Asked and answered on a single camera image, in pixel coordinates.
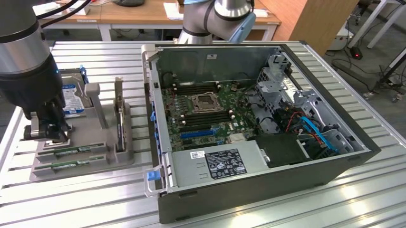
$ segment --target sticker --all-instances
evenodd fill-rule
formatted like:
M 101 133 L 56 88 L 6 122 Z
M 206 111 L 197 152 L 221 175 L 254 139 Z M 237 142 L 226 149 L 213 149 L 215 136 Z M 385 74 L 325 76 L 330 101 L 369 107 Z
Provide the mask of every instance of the sticker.
M 217 54 L 207 55 L 207 59 L 217 59 Z
M 205 156 L 213 179 L 247 173 L 238 149 L 207 153 Z
M 195 151 L 195 152 L 190 152 L 190 158 L 195 159 L 195 158 L 203 158 L 205 157 L 205 151 Z
M 98 22 L 97 20 L 86 20 L 86 19 L 78 19 L 78 22 Z
M 63 108 L 63 112 L 66 115 L 79 114 L 85 112 L 85 106 L 81 100 L 81 97 L 75 95 L 77 85 L 67 84 L 63 86 L 63 96 L 66 107 Z

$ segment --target circuit board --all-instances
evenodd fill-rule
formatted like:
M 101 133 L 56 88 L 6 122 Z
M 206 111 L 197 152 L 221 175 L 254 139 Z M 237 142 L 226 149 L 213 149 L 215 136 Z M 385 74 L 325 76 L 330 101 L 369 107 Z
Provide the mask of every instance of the circuit board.
M 219 106 L 225 112 L 233 111 L 233 119 L 221 123 L 210 123 L 214 135 L 198 137 L 182 137 L 185 131 L 185 122 L 182 116 L 195 113 L 195 105 L 193 99 L 199 94 L 178 95 L 173 88 L 163 90 L 163 99 L 166 105 L 167 126 L 171 137 L 173 151 L 197 149 L 201 147 L 222 145 L 230 143 L 229 136 L 242 133 L 245 138 L 258 134 L 259 127 L 255 115 L 251 111 L 249 101 L 246 99 L 247 87 L 237 87 L 233 82 L 221 83 L 221 89 L 215 94 Z

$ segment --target blue tab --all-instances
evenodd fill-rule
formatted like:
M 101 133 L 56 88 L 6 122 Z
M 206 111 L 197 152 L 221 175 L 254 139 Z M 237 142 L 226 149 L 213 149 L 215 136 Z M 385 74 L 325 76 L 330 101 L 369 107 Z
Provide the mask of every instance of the blue tab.
M 147 180 L 149 181 L 157 181 L 159 179 L 161 179 L 161 172 L 159 172 L 159 170 L 147 172 Z
M 155 111 L 154 111 L 153 114 L 151 114 L 150 120 L 151 120 L 151 121 L 155 121 Z

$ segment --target motherboard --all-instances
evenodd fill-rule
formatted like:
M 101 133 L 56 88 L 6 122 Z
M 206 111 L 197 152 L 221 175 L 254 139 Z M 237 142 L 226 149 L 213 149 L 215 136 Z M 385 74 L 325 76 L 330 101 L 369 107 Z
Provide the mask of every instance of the motherboard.
M 237 81 L 163 89 L 173 151 L 246 141 L 261 133 L 247 99 L 251 89 Z

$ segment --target wooden desk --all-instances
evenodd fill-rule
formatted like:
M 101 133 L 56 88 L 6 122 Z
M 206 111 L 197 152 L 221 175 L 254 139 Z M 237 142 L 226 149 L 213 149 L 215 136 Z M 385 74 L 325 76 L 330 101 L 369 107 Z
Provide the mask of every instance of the wooden desk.
M 170 20 L 166 16 L 165 2 L 175 0 L 146 0 L 138 7 L 122 7 L 107 3 L 102 6 L 99 29 L 103 41 L 111 41 L 110 29 L 182 29 L 182 20 Z M 264 4 L 255 2 L 257 9 L 266 9 Z M 269 18 L 258 18 L 250 39 L 272 40 L 281 20 L 276 15 Z
M 102 7 L 101 6 L 90 6 L 89 14 L 85 15 L 73 15 L 67 19 L 62 20 L 61 22 L 50 25 L 47 29 L 99 29 L 101 23 L 101 13 Z M 39 20 L 40 24 L 46 23 L 52 19 L 42 19 Z

